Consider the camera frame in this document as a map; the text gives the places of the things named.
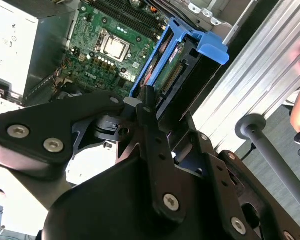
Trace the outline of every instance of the circuit board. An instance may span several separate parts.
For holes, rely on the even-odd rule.
[[[175,47],[161,74],[155,81],[153,87],[157,95],[161,93],[165,94],[182,71],[183,65],[179,62],[179,59],[182,56],[183,50],[184,43],[180,42]]]
[[[82,2],[62,78],[88,92],[110,90],[127,97],[155,42]]]

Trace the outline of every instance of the black metal bracket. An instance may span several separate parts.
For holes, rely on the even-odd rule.
[[[185,218],[181,189],[166,135],[158,128],[153,96],[154,89],[146,86],[148,105],[131,104],[101,91],[1,114],[0,166],[51,180],[64,174],[72,156],[104,140],[116,141],[125,157],[131,157],[134,153],[128,151],[138,146],[137,157],[146,162],[154,211],[181,223]],[[11,126],[20,127],[11,132]],[[51,148],[45,145],[48,139],[54,139]],[[175,198],[170,207],[164,204],[167,195]]]

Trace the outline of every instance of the cable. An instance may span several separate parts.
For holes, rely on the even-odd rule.
[[[241,161],[243,162],[243,160],[245,160],[255,149],[256,149],[256,146],[251,143],[250,150],[241,158]]]

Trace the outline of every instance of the black plastic arm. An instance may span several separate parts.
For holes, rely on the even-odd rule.
[[[117,96],[98,91],[0,114],[0,165],[35,178],[58,178],[64,174],[75,153],[73,146],[80,145],[90,123],[103,115],[117,116],[123,108],[124,103]],[[59,140],[61,151],[48,151],[44,147],[48,139]],[[49,144],[58,147],[57,142]]]

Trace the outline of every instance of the screw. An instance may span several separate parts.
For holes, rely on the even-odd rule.
[[[284,231],[283,234],[287,240],[294,240],[294,238],[292,237],[292,235],[290,233]]]
[[[7,133],[9,136],[22,139],[29,135],[30,131],[22,125],[12,125],[7,129]]]
[[[114,102],[115,104],[118,104],[118,103],[119,103],[119,101],[118,101],[116,98],[114,98],[114,97],[110,98],[110,100],[111,100],[112,102]]]
[[[245,226],[244,224],[241,222],[240,219],[238,218],[231,218],[231,223],[232,223],[232,226],[234,227],[234,229],[240,233],[241,235],[245,235],[246,234],[246,229],[245,229]]]
[[[205,141],[208,141],[208,137],[207,137],[206,135],[204,135],[204,134],[201,134],[201,138],[202,138],[203,140],[205,140]]]
[[[57,138],[48,138],[44,141],[43,147],[50,153],[59,153],[64,145]]]
[[[144,111],[146,111],[146,112],[148,112],[148,113],[150,113],[150,112],[151,112],[151,110],[150,110],[148,107],[146,107],[146,106],[145,106],[145,107],[143,107],[143,110],[144,110]]]
[[[170,209],[171,211],[178,211],[179,209],[179,202],[178,202],[178,199],[176,199],[175,196],[171,195],[171,194],[166,194],[164,195],[163,197],[163,202],[164,202],[164,205]]]
[[[231,153],[228,153],[229,158],[231,158],[232,160],[235,160],[235,156]]]

